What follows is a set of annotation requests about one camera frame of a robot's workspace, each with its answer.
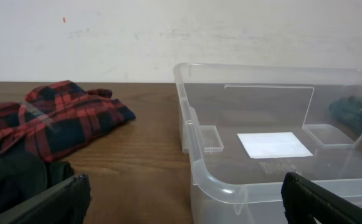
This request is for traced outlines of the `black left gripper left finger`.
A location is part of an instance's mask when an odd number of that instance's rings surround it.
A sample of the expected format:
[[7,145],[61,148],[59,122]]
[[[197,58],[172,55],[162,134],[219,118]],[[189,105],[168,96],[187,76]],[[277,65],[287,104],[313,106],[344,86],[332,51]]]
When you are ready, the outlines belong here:
[[82,224],[91,202],[87,175],[74,175],[0,214],[0,224]]

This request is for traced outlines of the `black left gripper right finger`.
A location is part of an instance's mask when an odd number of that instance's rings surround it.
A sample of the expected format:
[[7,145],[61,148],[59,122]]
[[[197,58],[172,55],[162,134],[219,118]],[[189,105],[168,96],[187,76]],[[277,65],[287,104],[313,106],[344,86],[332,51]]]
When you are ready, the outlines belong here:
[[294,172],[286,173],[281,195],[288,224],[362,224],[362,208]]

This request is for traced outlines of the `dark green garment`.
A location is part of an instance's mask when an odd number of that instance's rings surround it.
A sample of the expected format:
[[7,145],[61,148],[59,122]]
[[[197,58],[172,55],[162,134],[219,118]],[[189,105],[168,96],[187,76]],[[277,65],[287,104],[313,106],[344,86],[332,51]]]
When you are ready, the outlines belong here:
[[329,112],[335,121],[346,126],[355,135],[362,135],[362,98],[340,98],[330,104]]

